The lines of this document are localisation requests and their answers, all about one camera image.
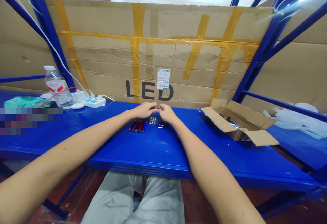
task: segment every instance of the yellow packing tape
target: yellow packing tape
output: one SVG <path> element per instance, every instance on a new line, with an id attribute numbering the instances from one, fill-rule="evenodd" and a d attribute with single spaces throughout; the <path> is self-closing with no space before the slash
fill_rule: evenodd
<path id="1" fill-rule="evenodd" d="M 243 12 L 243 7 L 234 7 L 232 15 L 229 18 L 226 30 L 224 32 L 223 38 L 225 40 L 231 40 L 236 29 L 236 25 Z M 224 47 L 219 55 L 217 68 L 215 73 L 215 83 L 212 89 L 211 99 L 217 98 L 221 85 L 225 79 L 226 73 L 229 69 L 231 61 L 233 59 L 236 48 L 234 46 Z"/>
<path id="2" fill-rule="evenodd" d="M 150 38 L 158 38 L 159 11 L 150 10 Z M 148 80 L 154 80 L 153 71 L 153 44 L 145 43 L 145 64 Z"/>
<path id="3" fill-rule="evenodd" d="M 132 3 L 134 36 L 143 37 L 143 23 L 145 16 L 146 4 Z M 134 38 L 130 41 L 130 49 L 132 54 L 132 73 L 133 73 L 133 88 L 134 101 L 141 103 L 140 99 L 140 59 L 139 59 L 140 41 Z"/>
<path id="4" fill-rule="evenodd" d="M 134 36 L 125 36 L 125 35 L 114 35 L 106 33 L 94 33 L 94 32 L 72 32 L 72 31 L 56 31 L 58 35 L 69 35 L 69 36 L 90 36 L 90 37 L 100 37 L 100 38 L 113 38 L 120 40 L 129 40 L 133 41 L 134 39 L 138 40 L 140 43 L 150 43 L 150 44 L 168 44 L 168 45 L 190 45 L 194 43 L 202 43 L 203 45 L 219 46 L 219 47 L 228 47 L 231 45 L 237 46 L 258 46 L 259 41 L 255 40 L 251 42 L 248 39 L 232 39 L 232 40 L 195 40 L 195 39 L 166 39 L 166 38 L 146 38 L 146 37 L 134 37 Z"/>
<path id="5" fill-rule="evenodd" d="M 235 7 L 227 24 L 225 33 L 222 38 L 214 38 L 214 37 L 205 37 L 205 32 L 209 23 L 210 16 L 203 14 L 199 23 L 199 27 L 197 30 L 196 36 L 179 36 L 179 37 L 169 37 L 169 39 L 159 39 L 157 38 L 158 26 L 154 26 L 155 33 L 150 33 L 150 37 L 143 37 L 143 23 L 145 16 L 145 8 L 146 4 L 141 3 L 132 3 L 132 13 L 133 13 L 133 24 L 134 24 L 134 35 L 133 36 L 124 36 L 124 35 L 114 35 L 114 34 L 103 34 L 103 33 L 93 33 L 93 32 L 73 32 L 70 30 L 69 25 L 68 28 L 63 27 L 62 31 L 57 31 L 59 35 L 63 35 L 66 39 L 67 45 L 69 43 L 69 39 L 71 41 L 71 36 L 94 36 L 101 38 L 113 38 L 113 39 L 121 39 L 121 40 L 129 40 L 131 45 L 131 58 L 132 58 L 132 72 L 133 72 L 133 88 L 134 88 L 134 96 L 135 103 L 140 103 L 140 69 L 139 69 L 139 47 L 140 43 L 146 43 L 145 45 L 145 62 L 149 66 L 147 68 L 147 77 L 148 79 L 153 79 L 153 51 L 151 44 L 182 44 L 182 45 L 190 45 L 192 44 L 192 51 L 190 53 L 189 59 L 187 61 L 186 67 L 183 73 L 183 79 L 188 80 L 191 74 L 191 71 L 194 68 L 194 65 L 197 61 L 199 53 L 201 51 L 202 45 L 211 45 L 211 46 L 219 46 L 222 48 L 221 53 L 218 58 L 217 68 L 215 73 L 215 82 L 212 91 L 211 100 L 218 96 L 219 90 L 223 84 L 226 73 L 230 67 L 231 61 L 233 59 L 234 53 L 236 50 L 243 50 L 244 56 L 243 61 L 249 64 L 258 49 L 260 40 L 257 39 L 236 39 L 233 38 L 234 31 L 236 29 L 237 23 L 240 19 L 240 16 L 243 11 L 243 7 Z M 158 21 L 158 16 L 155 15 L 155 22 Z M 71 51 L 70 55 L 73 57 L 75 51 Z"/>
<path id="6" fill-rule="evenodd" d="M 187 60 L 187 63 L 186 63 L 186 66 L 185 66 L 185 69 L 183 72 L 182 78 L 184 80 L 189 80 L 189 78 L 191 76 L 191 72 L 194 68 L 195 62 L 198 59 L 199 53 L 200 53 L 202 45 L 203 45 L 203 39 L 205 36 L 205 32 L 207 30 L 209 19 L 210 19 L 209 15 L 202 14 L 200 24 L 198 27 L 198 31 L 197 31 L 197 36 L 196 36 L 197 40 L 199 40 L 200 42 L 194 43 L 192 46 L 190 56 L 188 57 L 188 60 Z"/>
<path id="7" fill-rule="evenodd" d="M 68 32 L 71 31 L 71 27 L 69 26 L 69 21 L 68 21 L 68 18 L 67 18 L 67 14 L 66 14 L 66 11 L 65 11 L 65 8 L 64 8 L 63 1 L 62 0 L 53 0 L 53 2 L 54 2 L 54 8 L 56 9 L 56 12 L 57 12 L 57 15 L 58 15 L 58 20 L 59 20 L 60 25 L 61 25 L 61 29 L 63 31 L 68 31 Z M 65 42 L 66 42 L 66 45 L 67 45 L 68 53 L 70 55 L 70 58 L 71 58 L 71 60 L 72 60 L 72 62 L 74 64 L 76 70 L 77 70 L 77 73 L 78 73 L 79 77 L 81 78 L 82 84 L 83 84 L 85 89 L 88 89 L 88 84 L 86 82 L 86 79 L 85 79 L 81 64 L 78 61 L 77 54 L 75 52 L 75 48 L 74 48 L 74 45 L 73 45 L 72 38 L 71 38 L 71 36 L 69 34 L 65 34 L 64 38 L 65 38 Z"/>

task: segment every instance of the barcode label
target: barcode label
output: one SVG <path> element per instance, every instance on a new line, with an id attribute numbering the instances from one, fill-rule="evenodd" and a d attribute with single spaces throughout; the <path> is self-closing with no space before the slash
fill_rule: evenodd
<path id="1" fill-rule="evenodd" d="M 170 69 L 159 69 L 158 70 L 157 89 L 158 90 L 168 90 L 169 89 L 169 78 L 170 78 Z"/>

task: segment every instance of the plastic water bottle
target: plastic water bottle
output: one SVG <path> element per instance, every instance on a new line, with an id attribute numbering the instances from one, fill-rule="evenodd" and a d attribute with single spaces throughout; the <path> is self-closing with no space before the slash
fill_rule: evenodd
<path id="1" fill-rule="evenodd" d="M 47 84 L 52 95 L 58 94 L 60 91 L 68 89 L 66 80 L 56 72 L 54 66 L 44 66 L 44 69 L 47 71 L 45 75 L 45 83 Z M 66 90 L 54 97 L 57 105 L 64 109 L 68 109 L 73 104 L 72 94 L 69 90 Z"/>

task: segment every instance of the printed label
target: printed label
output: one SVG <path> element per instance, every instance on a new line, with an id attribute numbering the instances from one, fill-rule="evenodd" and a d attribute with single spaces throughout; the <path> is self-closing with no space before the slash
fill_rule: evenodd
<path id="1" fill-rule="evenodd" d="M 170 69 L 159 69 L 158 70 L 158 90 L 168 90 L 169 89 L 169 77 Z"/>
<path id="2" fill-rule="evenodd" d="M 68 89 L 68 85 L 65 80 L 50 80 L 46 82 L 49 90 L 56 94 L 60 91 Z"/>

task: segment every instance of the cardboard wall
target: cardboard wall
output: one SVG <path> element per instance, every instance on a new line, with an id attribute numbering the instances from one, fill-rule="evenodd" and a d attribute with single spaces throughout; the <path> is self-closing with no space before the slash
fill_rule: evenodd
<path id="1" fill-rule="evenodd" d="M 271 8 L 46 0 L 69 68 L 117 101 L 202 108 L 231 99 Z M 170 69 L 169 90 L 157 72 Z"/>
<path id="2" fill-rule="evenodd" d="M 290 19 L 279 40 L 314 11 L 300 9 Z M 320 113 L 327 113 L 326 28 L 325 15 L 264 64 L 250 91 L 283 102 L 309 103 Z M 242 104 L 257 111 L 276 107 L 250 96 L 246 96 Z"/>
<path id="3" fill-rule="evenodd" d="M 20 1 L 36 20 L 28 0 Z M 45 74 L 44 65 L 55 65 L 46 42 L 5 0 L 0 0 L 0 12 L 0 77 Z M 0 83 L 0 89 L 36 93 L 48 90 L 43 79 Z"/>

